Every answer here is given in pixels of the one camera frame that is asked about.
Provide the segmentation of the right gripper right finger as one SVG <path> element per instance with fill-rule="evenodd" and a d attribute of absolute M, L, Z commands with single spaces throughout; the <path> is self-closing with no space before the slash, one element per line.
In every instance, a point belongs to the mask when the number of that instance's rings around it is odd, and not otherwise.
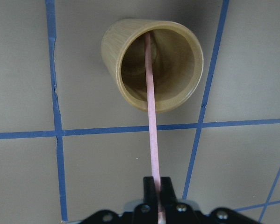
<path fill-rule="evenodd" d="M 170 177 L 161 177 L 160 200 L 164 208 L 172 206 L 177 202 L 173 184 Z"/>

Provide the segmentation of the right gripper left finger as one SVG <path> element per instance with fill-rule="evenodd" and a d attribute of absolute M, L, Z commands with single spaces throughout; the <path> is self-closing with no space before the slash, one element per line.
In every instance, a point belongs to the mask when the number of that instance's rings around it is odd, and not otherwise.
<path fill-rule="evenodd" d="M 158 209 L 158 196 L 155 187 L 154 178 L 152 176 L 147 176 L 143 178 L 144 184 L 144 205 L 148 205 L 151 209 Z"/>

